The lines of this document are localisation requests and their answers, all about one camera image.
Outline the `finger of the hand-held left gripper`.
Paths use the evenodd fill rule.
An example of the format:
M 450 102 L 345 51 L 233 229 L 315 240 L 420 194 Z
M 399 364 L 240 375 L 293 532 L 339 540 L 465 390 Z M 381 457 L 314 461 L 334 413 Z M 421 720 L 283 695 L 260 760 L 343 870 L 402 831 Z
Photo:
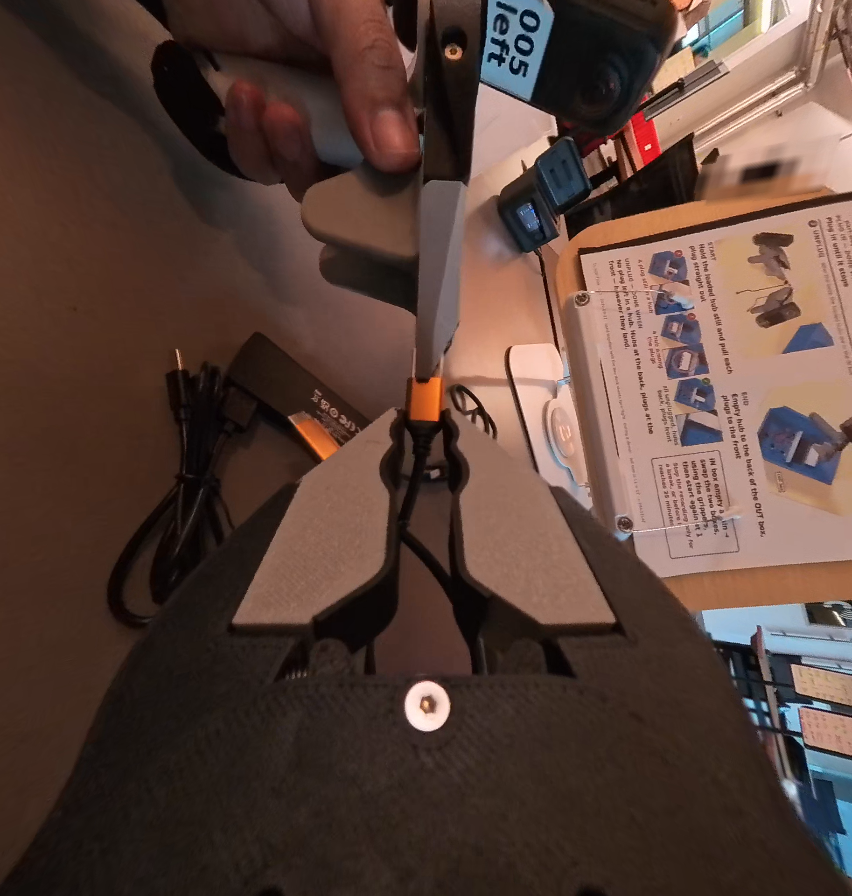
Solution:
M 420 191 L 413 373 L 434 375 L 460 320 L 467 187 L 432 180 Z

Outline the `black cable orange plug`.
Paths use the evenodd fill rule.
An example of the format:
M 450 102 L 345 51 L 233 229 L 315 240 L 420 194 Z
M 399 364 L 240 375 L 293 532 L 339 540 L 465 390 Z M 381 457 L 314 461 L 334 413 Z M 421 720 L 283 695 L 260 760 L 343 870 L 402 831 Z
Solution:
M 429 678 L 483 674 L 488 667 L 482 642 L 488 603 L 465 572 L 463 523 L 457 505 L 469 468 L 459 439 L 461 433 L 476 431 L 473 421 L 481 420 L 489 436 L 496 436 L 497 428 L 466 387 L 446 389 L 442 366 L 427 379 L 412 376 L 408 381 L 405 432 L 397 449 L 402 493 L 389 530 L 395 549 L 396 609 L 402 611 L 402 619 L 399 623 L 390 620 L 368 646 L 368 670 L 380 674 L 424 673 Z M 451 501 L 447 546 L 438 553 L 410 527 L 421 492 L 428 511 L 443 507 L 438 486 L 425 485 L 432 467 L 440 471 L 438 483 L 447 489 Z

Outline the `red plastic crate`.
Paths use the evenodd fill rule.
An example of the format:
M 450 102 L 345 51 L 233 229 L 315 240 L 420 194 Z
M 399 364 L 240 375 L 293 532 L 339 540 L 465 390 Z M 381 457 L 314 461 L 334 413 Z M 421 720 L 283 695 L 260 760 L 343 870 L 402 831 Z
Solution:
M 622 128 L 621 137 L 637 169 L 647 166 L 663 153 L 656 125 L 653 120 L 646 119 L 643 112 L 638 111 L 629 119 Z

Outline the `small black display device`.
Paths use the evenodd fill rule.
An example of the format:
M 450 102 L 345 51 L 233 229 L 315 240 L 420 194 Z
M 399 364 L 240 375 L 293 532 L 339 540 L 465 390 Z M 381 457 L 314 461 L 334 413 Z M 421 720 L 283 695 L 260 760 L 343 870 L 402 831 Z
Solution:
M 519 252 L 535 252 L 558 237 L 559 219 L 592 191 L 577 143 L 564 136 L 501 190 L 499 218 Z

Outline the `white holder bar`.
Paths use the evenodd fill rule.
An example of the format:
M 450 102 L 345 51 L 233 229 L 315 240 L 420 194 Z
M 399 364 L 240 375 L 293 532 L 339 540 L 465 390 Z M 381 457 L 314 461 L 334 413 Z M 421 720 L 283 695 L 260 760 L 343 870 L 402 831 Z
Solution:
M 601 368 L 593 318 L 598 309 L 598 298 L 580 287 L 572 288 L 561 305 L 569 389 L 577 411 L 594 514 L 616 539 L 630 542 L 635 522 L 620 469 L 610 399 Z

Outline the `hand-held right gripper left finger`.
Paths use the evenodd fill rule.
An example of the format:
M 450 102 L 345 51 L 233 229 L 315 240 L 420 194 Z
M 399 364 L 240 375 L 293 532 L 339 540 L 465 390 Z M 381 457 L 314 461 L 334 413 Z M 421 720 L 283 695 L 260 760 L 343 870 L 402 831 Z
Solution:
M 398 609 L 404 415 L 390 409 L 295 488 L 232 621 L 238 633 L 372 644 Z

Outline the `black usb hub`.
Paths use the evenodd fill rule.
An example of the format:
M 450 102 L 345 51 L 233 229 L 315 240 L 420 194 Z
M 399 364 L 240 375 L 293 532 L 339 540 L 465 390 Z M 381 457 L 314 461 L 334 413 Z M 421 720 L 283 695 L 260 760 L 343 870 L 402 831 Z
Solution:
M 287 422 L 287 417 L 296 412 L 305 411 L 320 420 L 341 447 L 370 425 L 348 399 L 261 332 L 253 333 L 241 345 L 227 367 L 226 380 L 245 392 L 268 422 L 282 428 L 306 450 Z

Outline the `person's left hand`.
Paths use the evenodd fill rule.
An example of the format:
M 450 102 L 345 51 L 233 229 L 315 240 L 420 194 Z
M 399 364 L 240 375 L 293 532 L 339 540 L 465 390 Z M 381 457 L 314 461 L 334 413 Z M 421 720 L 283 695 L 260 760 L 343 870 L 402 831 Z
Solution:
M 415 169 L 420 140 L 397 36 L 379 1 L 164 1 L 174 38 L 190 49 L 329 70 L 366 162 L 388 174 Z M 250 180 L 285 184 L 300 201 L 329 177 L 306 118 L 237 80 L 223 124 L 232 161 Z

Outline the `orange usb plug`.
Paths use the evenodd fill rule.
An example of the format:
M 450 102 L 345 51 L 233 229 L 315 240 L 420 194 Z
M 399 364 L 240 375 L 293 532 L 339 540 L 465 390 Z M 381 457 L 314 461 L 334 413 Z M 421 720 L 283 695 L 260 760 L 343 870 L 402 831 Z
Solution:
M 322 462 L 334 455 L 341 447 L 331 432 L 305 411 L 299 411 L 287 417 L 287 422 L 296 432 L 308 452 Z

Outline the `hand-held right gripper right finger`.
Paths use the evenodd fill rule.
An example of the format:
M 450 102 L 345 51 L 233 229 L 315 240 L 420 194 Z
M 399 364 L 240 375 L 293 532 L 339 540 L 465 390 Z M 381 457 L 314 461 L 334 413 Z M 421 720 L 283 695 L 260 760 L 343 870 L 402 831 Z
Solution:
M 552 488 L 453 412 L 442 424 L 453 608 L 465 638 L 612 631 L 615 614 Z

